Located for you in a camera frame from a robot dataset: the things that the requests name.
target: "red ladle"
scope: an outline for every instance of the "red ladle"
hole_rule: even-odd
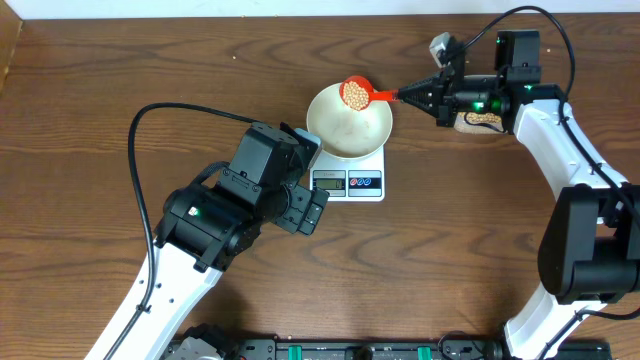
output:
[[[349,106],[349,104],[347,104],[344,101],[344,84],[352,81],[358,84],[358,86],[360,86],[361,88],[365,89],[367,91],[367,94],[369,95],[369,102],[367,102],[367,105],[365,105],[362,109],[358,111],[364,110],[367,107],[369,107],[372,101],[398,101],[398,98],[397,98],[398,90],[387,90],[387,91],[375,92],[373,90],[373,85],[371,85],[369,80],[367,80],[365,77],[360,75],[353,75],[353,76],[349,76],[347,80],[343,81],[342,84],[340,84],[340,99],[342,99],[342,102],[344,102],[345,105],[347,106]]]

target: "green connector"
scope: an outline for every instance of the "green connector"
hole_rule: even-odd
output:
[[[289,360],[302,360],[302,346],[289,346]]]
[[[421,346],[418,348],[418,360],[431,360],[431,348],[428,346]]]

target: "white wall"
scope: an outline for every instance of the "white wall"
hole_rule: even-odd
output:
[[[5,0],[24,20],[500,13],[537,5],[553,13],[637,12],[640,0]]]

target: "wood grain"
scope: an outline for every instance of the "wood grain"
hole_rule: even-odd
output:
[[[0,0],[0,94],[2,94],[4,80],[9,73],[9,64],[18,42],[21,27],[22,20],[4,0]]]
[[[133,115],[183,101],[304,127],[308,104],[351,74],[378,88],[433,73],[431,39],[470,38],[489,15],[30,21],[0,101],[0,358],[82,358],[127,293],[145,245],[126,160]],[[560,16],[578,59],[571,96],[585,133],[640,181],[640,16]],[[544,80],[567,81],[562,40],[540,16],[501,28],[542,33]],[[469,55],[491,71],[493,39]],[[183,324],[294,338],[424,339],[494,334],[538,283],[536,249],[554,201],[512,136],[465,135],[394,104],[387,198],[331,204],[316,233],[265,226]],[[245,126],[158,110],[138,163],[155,223],[174,189],[231,159]],[[611,311],[626,312],[629,295]],[[640,358],[640,322],[589,319]]]

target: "white bowl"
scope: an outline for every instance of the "white bowl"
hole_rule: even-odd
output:
[[[360,160],[376,152],[389,139],[392,125],[386,101],[353,110],[340,99],[340,83],[316,95],[307,111],[307,130],[322,139],[325,152],[340,160]]]

